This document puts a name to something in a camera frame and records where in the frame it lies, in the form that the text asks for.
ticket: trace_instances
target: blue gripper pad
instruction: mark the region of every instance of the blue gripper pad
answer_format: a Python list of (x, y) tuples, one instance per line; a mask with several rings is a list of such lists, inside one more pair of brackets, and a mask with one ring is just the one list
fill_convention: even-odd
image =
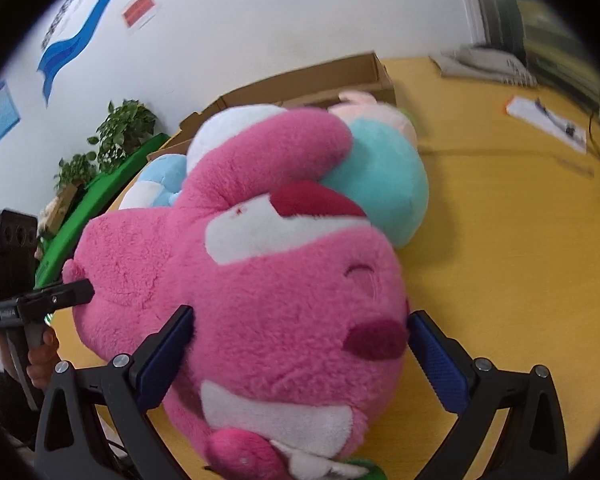
[(193, 324), (193, 309), (189, 307), (136, 377), (136, 404), (142, 412), (160, 406), (180, 370), (185, 349), (193, 338)]
[(440, 329), (436, 335), (426, 319), (437, 329), (423, 311), (409, 316), (409, 347), (444, 409), (450, 413), (462, 413), (470, 399), (467, 378), (445, 350), (445, 343), (449, 340)]

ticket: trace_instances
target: human hand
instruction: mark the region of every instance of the human hand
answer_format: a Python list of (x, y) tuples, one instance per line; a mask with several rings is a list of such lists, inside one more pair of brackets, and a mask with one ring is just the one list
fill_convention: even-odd
[[(29, 350), (28, 357), (30, 366), (27, 367), (27, 375), (31, 379), (31, 383), (34, 387), (39, 388), (40, 390), (46, 390), (49, 386), (54, 368), (60, 362), (60, 356), (58, 355), (60, 343), (56, 337), (56, 332), (51, 327), (48, 327), (45, 330), (42, 339), (42, 345)], [(11, 351), (9, 350), (9, 343), (2, 330), (0, 330), (0, 361), (2, 362), (4, 370), (13, 379), (19, 381), (18, 373), (13, 365)]]

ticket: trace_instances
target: light pink plush toy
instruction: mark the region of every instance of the light pink plush toy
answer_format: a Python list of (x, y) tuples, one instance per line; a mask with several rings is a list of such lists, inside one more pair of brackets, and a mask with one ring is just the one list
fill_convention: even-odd
[(74, 319), (105, 360), (193, 307), (164, 407), (229, 480), (366, 473), (337, 460), (395, 390), (408, 306), (390, 243), (317, 183), (351, 147), (333, 114), (277, 114), (207, 153), (174, 207), (93, 219), (64, 267), (93, 284)]
[(414, 148), (418, 147), (418, 137), (411, 121), (397, 108), (379, 103), (367, 92), (347, 90), (338, 96), (340, 104), (329, 108), (330, 113), (338, 116), (347, 124), (356, 119), (370, 119), (387, 124), (402, 133)]

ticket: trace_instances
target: green leaves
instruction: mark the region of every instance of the green leaves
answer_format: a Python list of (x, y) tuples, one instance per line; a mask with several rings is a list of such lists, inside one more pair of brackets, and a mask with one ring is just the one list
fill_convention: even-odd
[(76, 153), (72, 156), (71, 161), (65, 162), (64, 158), (60, 159), (58, 166), (60, 173), (54, 176), (57, 179), (56, 189), (62, 189), (67, 184), (87, 184), (98, 173), (96, 167), (91, 161), (96, 159), (96, 152)]
[(109, 102), (109, 115), (98, 126), (97, 137), (89, 144), (100, 143), (97, 161), (100, 171), (110, 173), (154, 134), (156, 116), (137, 100), (123, 100), (119, 107)]

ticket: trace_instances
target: cardboard box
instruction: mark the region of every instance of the cardboard box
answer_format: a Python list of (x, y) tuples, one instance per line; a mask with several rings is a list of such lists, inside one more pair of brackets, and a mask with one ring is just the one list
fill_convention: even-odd
[(212, 115), (232, 106), (272, 103), (284, 108), (328, 108), (340, 102), (344, 90), (369, 92), (378, 101), (395, 105), (394, 84), (374, 52), (343, 57), (285, 72), (224, 94), (201, 112), (180, 123), (180, 132), (151, 153), (149, 161), (167, 153), (187, 153), (191, 139)]
[(58, 193), (58, 201), (46, 218), (46, 235), (53, 237), (58, 234), (76, 193), (78, 193), (78, 188), (73, 184), (66, 184)]

